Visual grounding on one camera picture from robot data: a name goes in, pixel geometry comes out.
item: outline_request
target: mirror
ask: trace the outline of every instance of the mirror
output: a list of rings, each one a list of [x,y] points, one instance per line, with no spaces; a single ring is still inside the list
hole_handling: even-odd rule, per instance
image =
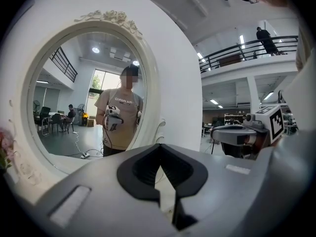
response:
[[[130,42],[90,32],[58,47],[33,93],[34,125],[52,158],[82,166],[125,151],[146,103],[145,73]]]

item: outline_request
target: ceiling light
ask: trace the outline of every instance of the ceiling light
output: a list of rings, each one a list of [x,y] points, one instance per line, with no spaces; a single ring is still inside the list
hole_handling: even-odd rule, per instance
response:
[[[269,97],[271,97],[271,95],[273,94],[273,91],[272,92],[270,92],[266,97],[265,97],[265,99],[264,100],[267,100]]]
[[[93,47],[92,51],[95,52],[95,53],[99,53],[100,52],[100,50],[97,47]]]
[[[217,103],[214,99],[212,99],[211,102],[212,102],[214,105],[218,105],[218,103]]]
[[[244,43],[245,43],[245,41],[244,41],[244,39],[243,39],[243,35],[240,35],[240,36],[239,36],[239,39],[240,39],[240,43],[241,43],[241,44],[244,44]]]

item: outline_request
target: chair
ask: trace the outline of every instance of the chair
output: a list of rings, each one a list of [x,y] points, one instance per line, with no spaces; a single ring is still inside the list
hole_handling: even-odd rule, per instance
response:
[[[39,118],[34,118],[34,123],[38,125],[38,132],[39,132],[39,126],[41,126],[41,133],[43,136],[46,136],[49,134],[49,107],[42,107]],[[43,126],[48,125],[48,132],[44,133]]]
[[[58,135],[58,125],[60,123],[60,114],[54,114],[52,117],[51,117],[51,120],[49,121],[49,123],[51,124],[51,132],[54,131],[54,126],[55,124],[57,124],[57,135]]]
[[[67,122],[66,119],[64,119],[63,130],[64,130],[64,124],[65,124],[67,132],[69,133],[69,126],[71,125],[73,127],[73,132],[74,132],[74,124],[73,124],[74,120],[75,120],[75,117],[71,118],[69,122]]]

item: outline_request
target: pink flower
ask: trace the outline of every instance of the pink flower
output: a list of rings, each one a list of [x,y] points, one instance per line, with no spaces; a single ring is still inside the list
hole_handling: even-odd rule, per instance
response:
[[[1,142],[1,147],[4,149],[4,150],[8,150],[8,148],[10,146],[12,146],[12,143],[13,141],[10,140],[9,138],[5,137],[2,142]]]
[[[14,161],[14,151],[11,148],[7,149],[6,156],[10,161]]]

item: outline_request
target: black pants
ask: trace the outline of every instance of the black pants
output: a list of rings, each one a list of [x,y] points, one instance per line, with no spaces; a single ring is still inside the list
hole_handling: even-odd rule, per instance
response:
[[[116,155],[118,153],[124,152],[125,150],[112,149],[103,144],[103,157]]]

